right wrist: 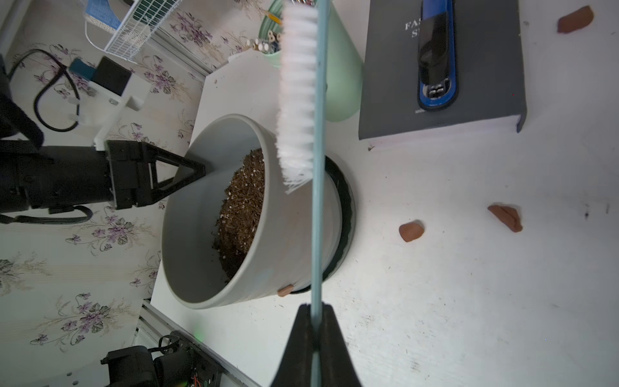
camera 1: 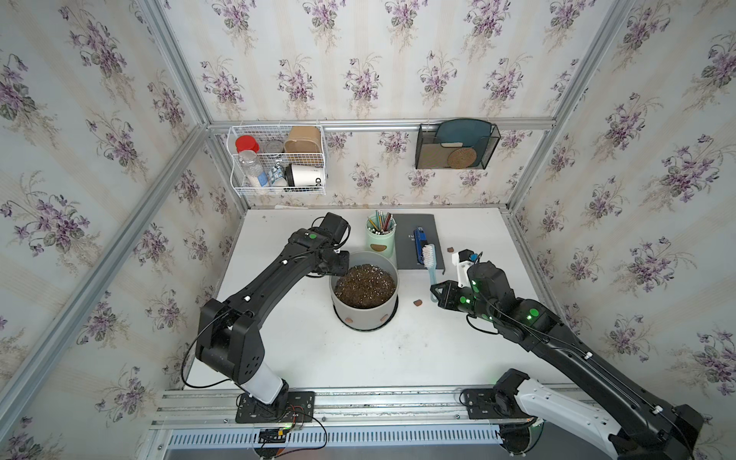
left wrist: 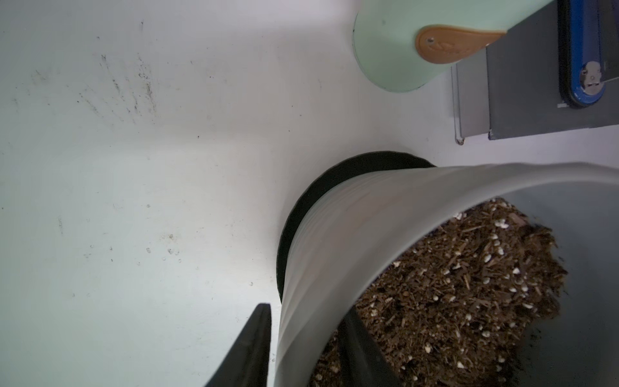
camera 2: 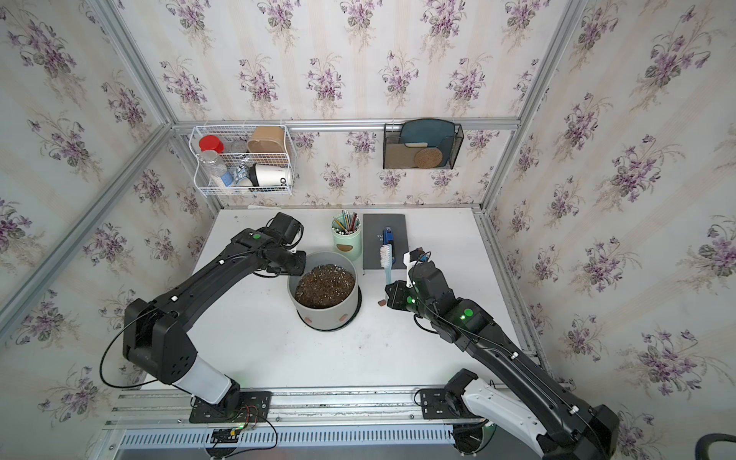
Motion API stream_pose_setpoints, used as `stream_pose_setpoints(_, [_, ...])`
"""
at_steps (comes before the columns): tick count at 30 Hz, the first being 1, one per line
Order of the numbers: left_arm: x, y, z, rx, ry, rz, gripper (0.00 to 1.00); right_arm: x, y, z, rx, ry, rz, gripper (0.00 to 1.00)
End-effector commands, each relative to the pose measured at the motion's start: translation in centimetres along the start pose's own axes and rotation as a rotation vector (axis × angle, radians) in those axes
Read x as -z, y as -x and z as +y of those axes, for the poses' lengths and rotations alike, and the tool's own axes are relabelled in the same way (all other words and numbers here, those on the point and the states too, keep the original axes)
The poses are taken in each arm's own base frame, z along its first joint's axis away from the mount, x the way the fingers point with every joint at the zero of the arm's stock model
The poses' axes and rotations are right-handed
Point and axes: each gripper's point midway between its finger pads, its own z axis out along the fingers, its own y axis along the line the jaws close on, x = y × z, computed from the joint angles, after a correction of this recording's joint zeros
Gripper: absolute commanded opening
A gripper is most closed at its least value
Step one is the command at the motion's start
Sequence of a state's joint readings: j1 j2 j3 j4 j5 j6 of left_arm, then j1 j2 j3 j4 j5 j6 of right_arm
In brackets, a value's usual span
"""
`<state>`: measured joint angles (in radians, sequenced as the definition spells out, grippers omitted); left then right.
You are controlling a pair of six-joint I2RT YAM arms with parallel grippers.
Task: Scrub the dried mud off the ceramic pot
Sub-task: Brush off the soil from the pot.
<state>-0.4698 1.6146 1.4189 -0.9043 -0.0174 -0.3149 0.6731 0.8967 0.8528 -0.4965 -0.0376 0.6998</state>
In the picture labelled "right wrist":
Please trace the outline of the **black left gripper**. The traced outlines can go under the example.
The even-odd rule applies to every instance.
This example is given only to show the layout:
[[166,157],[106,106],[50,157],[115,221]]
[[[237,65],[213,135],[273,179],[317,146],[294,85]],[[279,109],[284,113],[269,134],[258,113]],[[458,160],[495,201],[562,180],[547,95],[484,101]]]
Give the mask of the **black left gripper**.
[[[159,181],[156,163],[191,173]],[[69,210],[111,203],[117,209],[151,205],[206,176],[206,166],[154,145],[108,140],[94,147],[43,146],[24,140],[1,142],[1,212]]]

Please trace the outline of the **teal scrub brush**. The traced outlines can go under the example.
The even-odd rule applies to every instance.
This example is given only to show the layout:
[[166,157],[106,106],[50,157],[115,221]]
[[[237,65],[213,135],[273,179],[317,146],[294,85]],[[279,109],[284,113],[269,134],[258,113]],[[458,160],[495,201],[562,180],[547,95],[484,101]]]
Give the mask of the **teal scrub brush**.
[[322,245],[329,4],[285,3],[280,50],[277,156],[288,193],[312,185],[310,383],[322,386]]

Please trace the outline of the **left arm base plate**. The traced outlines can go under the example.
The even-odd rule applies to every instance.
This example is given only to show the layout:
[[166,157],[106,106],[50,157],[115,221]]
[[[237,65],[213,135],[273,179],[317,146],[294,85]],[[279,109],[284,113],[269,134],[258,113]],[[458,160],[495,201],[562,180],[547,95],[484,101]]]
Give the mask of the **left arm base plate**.
[[223,368],[179,331],[159,339],[154,348],[137,345],[108,352],[109,386],[219,386]]

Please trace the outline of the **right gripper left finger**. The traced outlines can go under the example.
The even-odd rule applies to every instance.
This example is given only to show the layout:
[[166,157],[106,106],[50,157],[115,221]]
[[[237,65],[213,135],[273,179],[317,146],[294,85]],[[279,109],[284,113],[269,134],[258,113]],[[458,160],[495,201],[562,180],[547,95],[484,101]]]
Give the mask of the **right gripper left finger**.
[[272,387],[310,387],[314,354],[310,306],[298,308]]

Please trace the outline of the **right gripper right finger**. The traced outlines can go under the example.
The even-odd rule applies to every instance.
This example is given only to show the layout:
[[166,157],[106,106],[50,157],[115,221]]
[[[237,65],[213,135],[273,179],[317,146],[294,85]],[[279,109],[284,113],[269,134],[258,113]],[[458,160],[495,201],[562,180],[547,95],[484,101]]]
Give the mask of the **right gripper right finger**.
[[319,331],[321,383],[325,387],[361,387],[346,342],[340,330],[335,310],[322,304]]

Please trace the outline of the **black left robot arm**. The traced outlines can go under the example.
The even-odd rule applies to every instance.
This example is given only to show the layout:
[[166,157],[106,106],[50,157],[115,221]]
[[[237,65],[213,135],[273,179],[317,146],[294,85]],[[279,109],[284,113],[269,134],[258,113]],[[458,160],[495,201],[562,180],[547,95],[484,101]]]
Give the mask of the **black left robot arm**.
[[75,97],[75,124],[91,125],[90,146],[46,146],[40,126],[13,101],[10,82],[16,67],[1,69],[1,222],[69,225],[90,221],[94,203],[116,210],[151,206],[211,171],[148,142],[111,140],[108,134],[124,109],[140,110],[148,82],[103,57],[95,67],[80,59],[61,64],[46,86],[77,74],[93,90],[92,100]]

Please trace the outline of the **grey ceramic pot with soil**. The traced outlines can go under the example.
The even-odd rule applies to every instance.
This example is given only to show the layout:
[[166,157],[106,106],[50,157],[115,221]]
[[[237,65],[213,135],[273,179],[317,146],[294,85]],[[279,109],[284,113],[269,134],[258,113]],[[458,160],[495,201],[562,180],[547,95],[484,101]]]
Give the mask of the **grey ceramic pot with soil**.
[[288,193],[274,135],[229,114],[196,137],[187,157],[211,171],[168,200],[161,252],[174,298],[200,310],[275,296],[293,285],[286,229],[293,195],[308,186],[312,195],[312,187]]

